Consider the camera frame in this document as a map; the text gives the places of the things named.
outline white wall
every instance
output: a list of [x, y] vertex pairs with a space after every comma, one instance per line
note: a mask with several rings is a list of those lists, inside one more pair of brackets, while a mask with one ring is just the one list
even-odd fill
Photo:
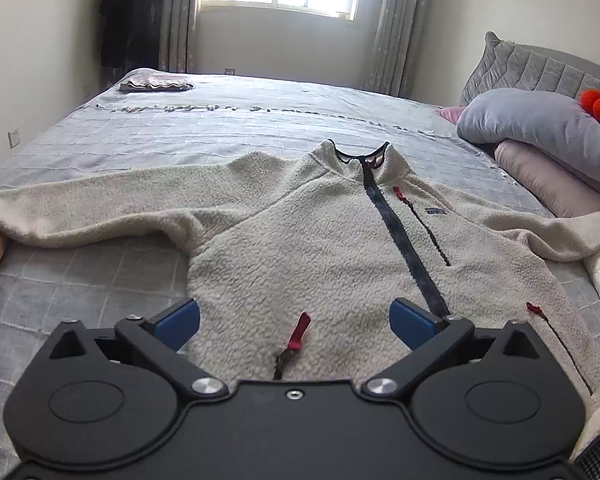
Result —
[[100, 85], [100, 0], [0, 0], [0, 161]]
[[281, 9], [202, 7], [196, 72], [360, 88], [382, 0], [360, 0], [355, 20]]
[[430, 0], [411, 98], [457, 105], [487, 30], [600, 65], [600, 0]]

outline zipper pull tab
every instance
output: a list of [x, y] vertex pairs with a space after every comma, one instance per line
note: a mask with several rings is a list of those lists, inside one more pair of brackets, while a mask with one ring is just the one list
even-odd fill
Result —
[[398, 186], [394, 186], [394, 193], [395, 195], [398, 197], [398, 199], [402, 200], [404, 203], [411, 205], [411, 202], [407, 199], [407, 197], [405, 197], [402, 192], [400, 191], [400, 188]]
[[544, 315], [544, 312], [542, 311], [542, 309], [539, 306], [535, 306], [533, 303], [530, 303], [529, 301], [527, 301], [526, 302], [526, 309], [529, 312], [531, 312], [533, 314], [536, 314], [536, 316], [540, 316], [547, 323], [549, 323], [549, 318]]
[[302, 348], [302, 336], [309, 327], [309, 323], [311, 323], [311, 318], [306, 312], [303, 312], [300, 315], [300, 319], [298, 319], [298, 324], [289, 339], [289, 343], [286, 345], [283, 352], [276, 358], [276, 368], [273, 372], [275, 381], [282, 379], [282, 374], [284, 373], [286, 366], [294, 360], [296, 355], [298, 355], [298, 352]]

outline electrical outlet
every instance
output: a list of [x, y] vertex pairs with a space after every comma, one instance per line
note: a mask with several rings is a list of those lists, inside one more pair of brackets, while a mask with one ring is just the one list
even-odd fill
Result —
[[9, 147], [11, 149], [15, 148], [20, 143], [20, 130], [17, 128], [11, 130], [7, 133], [7, 137], [9, 137]]

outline bedspread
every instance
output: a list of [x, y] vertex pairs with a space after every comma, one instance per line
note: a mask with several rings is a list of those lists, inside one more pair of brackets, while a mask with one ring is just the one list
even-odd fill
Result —
[[[348, 153], [389, 141], [424, 178], [550, 215], [459, 139], [436, 107], [308, 83], [191, 78], [196, 88], [177, 94], [104, 92], [5, 161], [0, 189], [130, 168], [218, 164], [253, 150], [297, 158], [324, 139]], [[97, 327], [158, 312], [186, 294], [186, 263], [160, 235], [70, 250], [9, 248], [0, 264], [0, 475], [17, 462], [2, 406], [46, 335], [67, 317]], [[600, 301], [586, 271], [581, 264], [548, 265], [600, 344]]]

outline jacket sleeve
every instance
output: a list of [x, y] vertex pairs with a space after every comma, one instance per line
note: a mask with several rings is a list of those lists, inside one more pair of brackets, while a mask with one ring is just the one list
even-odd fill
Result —
[[229, 164], [124, 171], [0, 191], [0, 232], [21, 243], [77, 246], [163, 231], [191, 252], [324, 173], [310, 158], [261, 152]]
[[576, 218], [543, 218], [443, 184], [425, 183], [425, 186], [455, 213], [523, 244], [545, 260], [574, 262], [600, 250], [600, 212]]

